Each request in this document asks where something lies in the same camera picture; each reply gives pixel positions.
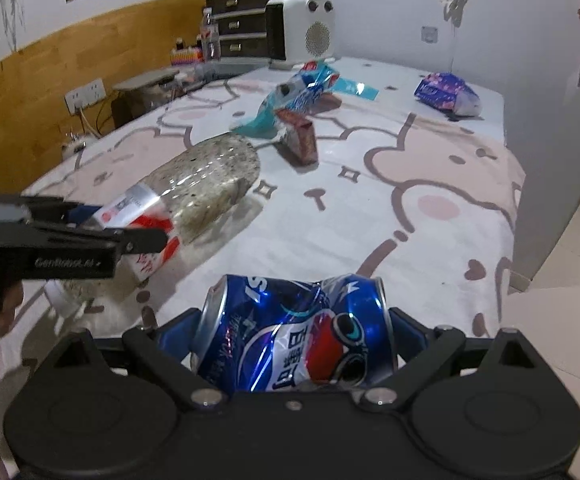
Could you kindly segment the small water bottle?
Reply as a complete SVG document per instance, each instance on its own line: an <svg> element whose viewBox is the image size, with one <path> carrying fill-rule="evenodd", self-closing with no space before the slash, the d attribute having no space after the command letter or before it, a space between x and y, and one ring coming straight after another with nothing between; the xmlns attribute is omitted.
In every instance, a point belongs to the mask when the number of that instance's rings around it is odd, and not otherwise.
<svg viewBox="0 0 580 480"><path fill-rule="evenodd" d="M202 11L200 39L204 62L218 61L220 59L219 31L211 8L204 8Z"/></svg>

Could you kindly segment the dark drawer cabinet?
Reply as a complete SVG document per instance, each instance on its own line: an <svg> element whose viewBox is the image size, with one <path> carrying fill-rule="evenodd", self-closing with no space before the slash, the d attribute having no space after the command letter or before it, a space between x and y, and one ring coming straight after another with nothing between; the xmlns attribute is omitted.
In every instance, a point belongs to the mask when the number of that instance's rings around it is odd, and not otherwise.
<svg viewBox="0 0 580 480"><path fill-rule="evenodd" d="M265 7L269 0L205 0L218 27L223 58L267 58Z"/></svg>

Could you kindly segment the blue white snack wrapper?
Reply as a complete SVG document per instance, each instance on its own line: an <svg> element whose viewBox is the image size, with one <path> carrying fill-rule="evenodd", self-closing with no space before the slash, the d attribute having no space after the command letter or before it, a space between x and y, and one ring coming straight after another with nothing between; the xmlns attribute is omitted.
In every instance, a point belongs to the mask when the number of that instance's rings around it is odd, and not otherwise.
<svg viewBox="0 0 580 480"><path fill-rule="evenodd" d="M325 62L308 62L289 80L277 84L265 97L253 118L235 122L230 131L253 139L271 140L277 135L277 113L289 110L304 114L340 79L340 73Z"/></svg>

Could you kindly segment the white space heater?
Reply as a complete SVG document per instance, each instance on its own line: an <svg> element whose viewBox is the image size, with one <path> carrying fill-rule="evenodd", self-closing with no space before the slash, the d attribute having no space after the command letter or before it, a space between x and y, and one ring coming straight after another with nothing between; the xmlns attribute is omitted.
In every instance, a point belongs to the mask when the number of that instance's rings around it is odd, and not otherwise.
<svg viewBox="0 0 580 480"><path fill-rule="evenodd" d="M332 0L269 0L265 6L270 65L296 65L335 57L335 10Z"/></svg>

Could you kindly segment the white wall power socket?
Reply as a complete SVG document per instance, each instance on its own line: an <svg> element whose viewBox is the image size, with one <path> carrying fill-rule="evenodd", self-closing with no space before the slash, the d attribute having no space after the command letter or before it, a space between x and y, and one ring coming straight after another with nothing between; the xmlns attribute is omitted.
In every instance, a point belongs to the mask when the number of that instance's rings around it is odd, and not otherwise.
<svg viewBox="0 0 580 480"><path fill-rule="evenodd" d="M79 110L95 105L103 101L107 96L104 82L101 78L90 81L80 88L75 88L64 95L66 108L71 115L75 115Z"/></svg>

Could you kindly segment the purple tissue pack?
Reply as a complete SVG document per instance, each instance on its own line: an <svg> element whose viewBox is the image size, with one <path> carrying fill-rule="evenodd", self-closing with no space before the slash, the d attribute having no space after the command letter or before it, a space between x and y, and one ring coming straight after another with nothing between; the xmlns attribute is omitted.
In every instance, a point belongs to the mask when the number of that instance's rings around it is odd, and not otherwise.
<svg viewBox="0 0 580 480"><path fill-rule="evenodd" d="M431 73L423 77L413 95L427 106L446 115L477 117L482 111L480 96L452 73Z"/></svg>

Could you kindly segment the pink cartoon tablecloth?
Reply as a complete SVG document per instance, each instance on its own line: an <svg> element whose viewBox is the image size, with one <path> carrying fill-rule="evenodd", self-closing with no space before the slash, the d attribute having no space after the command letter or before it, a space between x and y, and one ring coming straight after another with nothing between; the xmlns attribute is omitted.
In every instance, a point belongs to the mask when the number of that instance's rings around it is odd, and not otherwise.
<svg viewBox="0 0 580 480"><path fill-rule="evenodd" d="M342 96L319 107L315 166L256 141L261 170L247 195L148 280L25 286L0 340L0 479L17 472L5 409L61 336L119 336L146 314L167 322L200 306L225 274L381 278L389 303L427 325L497 332L524 182L506 148L503 99L480 90L482 114L450 122L418 103L403 77L375 85L373 101Z"/></svg>

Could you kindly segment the red cigarette box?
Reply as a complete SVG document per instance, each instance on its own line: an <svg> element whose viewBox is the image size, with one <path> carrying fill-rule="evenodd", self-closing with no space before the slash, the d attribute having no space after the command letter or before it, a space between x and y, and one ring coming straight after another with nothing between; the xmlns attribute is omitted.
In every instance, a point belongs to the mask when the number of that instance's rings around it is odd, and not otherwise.
<svg viewBox="0 0 580 480"><path fill-rule="evenodd" d="M281 144L301 166L318 162L318 148L313 123L304 115L281 108L276 111L281 127Z"/></svg>

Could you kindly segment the teal plastic bag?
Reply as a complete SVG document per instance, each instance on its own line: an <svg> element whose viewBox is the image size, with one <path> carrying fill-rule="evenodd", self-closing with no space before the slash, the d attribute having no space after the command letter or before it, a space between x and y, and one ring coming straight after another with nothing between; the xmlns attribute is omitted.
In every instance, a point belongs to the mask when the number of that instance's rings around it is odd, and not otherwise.
<svg viewBox="0 0 580 480"><path fill-rule="evenodd" d="M332 90L348 96L355 96L359 99L367 101L375 101L379 95L379 90L375 89L363 82L358 82L352 79L339 78L333 84Z"/></svg>

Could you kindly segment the crushed blue Pepsi can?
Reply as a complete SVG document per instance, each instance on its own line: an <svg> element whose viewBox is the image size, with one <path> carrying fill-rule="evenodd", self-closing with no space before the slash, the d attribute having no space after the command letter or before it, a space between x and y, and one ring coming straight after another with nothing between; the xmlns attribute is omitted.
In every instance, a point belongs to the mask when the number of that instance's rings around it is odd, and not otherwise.
<svg viewBox="0 0 580 480"><path fill-rule="evenodd" d="M227 274L206 295L191 367L226 394L381 382L397 368L383 283Z"/></svg>

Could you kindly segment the clear plastic bottle red label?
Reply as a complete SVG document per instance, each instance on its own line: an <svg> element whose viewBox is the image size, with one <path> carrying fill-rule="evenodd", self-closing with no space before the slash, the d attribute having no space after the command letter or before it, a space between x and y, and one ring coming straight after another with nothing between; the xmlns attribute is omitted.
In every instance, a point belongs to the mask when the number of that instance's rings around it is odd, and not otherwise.
<svg viewBox="0 0 580 480"><path fill-rule="evenodd" d="M161 229L160 252L124 256L110 280L50 281L45 294L68 318L99 299L122 302L164 266L178 249L193 242L243 199L261 170L253 144L224 133L165 162L131 188L78 223L84 228Z"/></svg>

